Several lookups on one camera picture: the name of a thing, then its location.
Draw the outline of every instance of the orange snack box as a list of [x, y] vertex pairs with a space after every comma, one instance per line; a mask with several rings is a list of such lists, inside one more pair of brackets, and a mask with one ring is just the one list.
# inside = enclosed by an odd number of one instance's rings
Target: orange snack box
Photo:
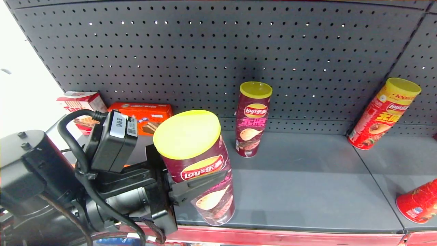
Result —
[[115, 102], [108, 111], [114, 109], [127, 116], [135, 116], [138, 135], [143, 136], [152, 136], [162, 122], [173, 116], [170, 104]]
[[[97, 92], [67, 91], [57, 99], [57, 102], [68, 112], [75, 112], [80, 109], [106, 112], [108, 109]], [[89, 135], [97, 121], [90, 116], [79, 116], [74, 123], [83, 135]]]

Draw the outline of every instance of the pegboard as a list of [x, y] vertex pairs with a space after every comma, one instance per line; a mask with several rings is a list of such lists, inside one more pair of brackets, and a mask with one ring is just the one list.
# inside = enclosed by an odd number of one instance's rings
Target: pegboard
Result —
[[366, 4], [383, 4], [383, 5], [392, 5], [398, 7], [409, 7], [409, 8], [418, 8], [418, 9], [426, 9], [430, 2], [427, 0], [362, 0], [358, 1], [360, 3]]
[[[104, 1], [104, 0], [93, 0], [93, 2]], [[83, 0], [69, 0], [68, 3], [79, 3], [83, 2]], [[398, 7], [410, 7], [410, 8], [418, 8], [425, 9], [431, 1], [427, 0], [378, 0], [378, 1], [368, 1], [368, 0], [355, 0], [349, 1], [355, 3], [365, 3], [365, 4], [383, 4], [383, 5], [392, 5]], [[53, 5], [53, 4], [65, 4], [65, 0], [7, 0], [5, 3], [9, 8], [17, 9], [17, 8], [28, 8], [28, 7], [39, 7], [44, 5]]]
[[[344, 134], [423, 11], [347, 2], [96, 1], [13, 13], [65, 91], [98, 91], [108, 105], [170, 103], [175, 112], [233, 117], [238, 86], [263, 81], [274, 89], [269, 117], [282, 124], [268, 131]], [[338, 124], [325, 130], [318, 121]]]
[[430, 12], [437, 14], [437, 4], [435, 2], [432, 5], [432, 7], [430, 8]]
[[422, 88], [399, 123], [437, 126], [437, 15], [425, 16], [390, 76]]

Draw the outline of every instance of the red chip can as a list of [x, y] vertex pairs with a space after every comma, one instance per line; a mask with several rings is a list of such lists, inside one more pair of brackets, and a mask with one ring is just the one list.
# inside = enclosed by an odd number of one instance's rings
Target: red chip can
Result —
[[349, 142], [362, 150], [372, 148], [398, 122], [420, 91], [420, 86], [411, 81], [387, 79], [349, 134]]
[[437, 214], [437, 179], [396, 199], [396, 206], [405, 218], [425, 224]]
[[237, 153], [253, 157], [267, 124], [272, 87], [261, 82], [244, 82], [240, 86], [237, 108], [236, 144]]
[[191, 110], [165, 120], [153, 135], [156, 150], [176, 183], [227, 171], [219, 184], [191, 201], [210, 225], [225, 224], [235, 212], [231, 161], [220, 133], [215, 114]]

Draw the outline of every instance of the yellow lid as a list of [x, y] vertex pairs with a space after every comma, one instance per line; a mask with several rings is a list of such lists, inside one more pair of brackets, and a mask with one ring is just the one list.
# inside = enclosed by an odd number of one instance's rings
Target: yellow lid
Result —
[[262, 82], [248, 81], [240, 85], [240, 92], [253, 99], [268, 98], [272, 95], [272, 91], [271, 86]]
[[185, 160], [203, 154], [220, 136], [220, 122], [206, 110], [190, 110], [164, 121], [153, 134], [157, 151], [173, 160]]
[[391, 92], [406, 97], [415, 97], [422, 91], [420, 86], [418, 86], [417, 84], [405, 79], [395, 77], [388, 78], [385, 85], [389, 88]]

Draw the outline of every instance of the maroon chip can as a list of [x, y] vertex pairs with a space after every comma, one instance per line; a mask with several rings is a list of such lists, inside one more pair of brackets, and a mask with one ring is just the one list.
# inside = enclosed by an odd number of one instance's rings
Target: maroon chip can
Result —
[[253, 157], [258, 152], [267, 124], [272, 91], [271, 86], [261, 82], [249, 81], [240, 86], [235, 148], [243, 157]]
[[225, 178], [191, 203], [210, 225], [227, 223], [235, 212], [228, 150], [215, 114], [205, 110], [183, 112], [164, 121], [153, 135], [174, 182], [226, 170]]

